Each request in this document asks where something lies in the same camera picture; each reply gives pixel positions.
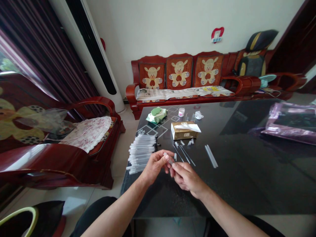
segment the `wooden armchair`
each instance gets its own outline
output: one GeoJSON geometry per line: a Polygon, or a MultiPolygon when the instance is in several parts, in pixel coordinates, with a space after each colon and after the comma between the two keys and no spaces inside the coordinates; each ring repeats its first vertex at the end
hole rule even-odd
{"type": "MultiPolygon", "coordinates": [[[[0,178],[38,189],[66,186],[111,189],[111,155],[119,134],[125,132],[114,103],[96,96],[64,104],[18,73],[2,73],[0,77],[0,178]],[[91,119],[95,116],[84,107],[88,104],[106,106],[112,119],[104,139],[89,153],[71,145],[44,144],[42,140],[47,132],[15,121],[23,111],[40,112],[50,108],[76,109],[84,118],[91,119]]],[[[65,120],[77,122],[69,115],[65,120]]]]}

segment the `wooden armrest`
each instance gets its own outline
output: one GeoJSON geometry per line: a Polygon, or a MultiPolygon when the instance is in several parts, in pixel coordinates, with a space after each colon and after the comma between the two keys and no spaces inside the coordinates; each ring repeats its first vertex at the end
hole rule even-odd
{"type": "Polygon", "coordinates": [[[118,121],[121,120],[121,117],[115,111],[115,105],[114,105],[113,101],[111,101],[108,98],[102,97],[102,96],[95,96],[95,97],[83,99],[83,100],[78,101],[74,104],[67,105],[65,107],[65,109],[67,109],[67,110],[78,109],[78,108],[80,108],[84,105],[88,105],[88,104],[104,105],[109,110],[111,117],[117,117],[118,121]]]}
{"type": "Polygon", "coordinates": [[[227,77],[222,77],[222,80],[238,81],[238,86],[235,92],[236,96],[251,94],[255,92],[256,90],[258,90],[261,85],[260,79],[253,76],[227,76],[227,77]]]}
{"type": "Polygon", "coordinates": [[[279,86],[285,91],[295,91],[303,86],[307,79],[303,74],[293,74],[290,72],[277,72],[273,73],[276,75],[276,79],[269,82],[269,85],[279,86]]]}
{"type": "Polygon", "coordinates": [[[134,84],[131,84],[131,85],[128,85],[126,87],[126,98],[129,102],[129,105],[131,107],[131,109],[133,111],[137,111],[138,110],[138,107],[137,107],[137,100],[136,100],[136,97],[135,97],[135,88],[139,86],[139,84],[137,83],[134,83],[134,84]]]}
{"type": "Polygon", "coordinates": [[[1,153],[0,176],[7,172],[32,173],[48,170],[80,176],[88,154],[75,146],[39,144],[1,153]]]}

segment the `tissue box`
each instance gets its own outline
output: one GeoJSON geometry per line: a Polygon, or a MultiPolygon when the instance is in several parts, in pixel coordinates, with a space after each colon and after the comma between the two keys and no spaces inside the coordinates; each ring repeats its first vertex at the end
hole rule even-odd
{"type": "Polygon", "coordinates": [[[174,140],[182,140],[182,139],[191,139],[191,138],[197,138],[198,132],[189,130],[189,129],[177,129],[174,128],[176,125],[182,125],[182,124],[195,124],[194,122],[173,122],[171,123],[171,133],[174,140]]]}

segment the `curtain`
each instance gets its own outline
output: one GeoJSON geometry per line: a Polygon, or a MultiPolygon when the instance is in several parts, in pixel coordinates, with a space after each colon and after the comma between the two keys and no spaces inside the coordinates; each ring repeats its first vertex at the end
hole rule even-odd
{"type": "MultiPolygon", "coordinates": [[[[64,103],[99,96],[48,0],[1,0],[1,47],[48,95],[64,103]]],[[[96,116],[103,108],[87,107],[96,116]]]]}

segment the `purple plastic bag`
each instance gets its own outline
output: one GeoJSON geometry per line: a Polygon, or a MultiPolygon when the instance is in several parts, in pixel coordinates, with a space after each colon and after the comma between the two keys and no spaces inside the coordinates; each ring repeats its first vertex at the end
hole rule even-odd
{"type": "Polygon", "coordinates": [[[316,106],[275,103],[261,133],[316,145],[316,106]]]}

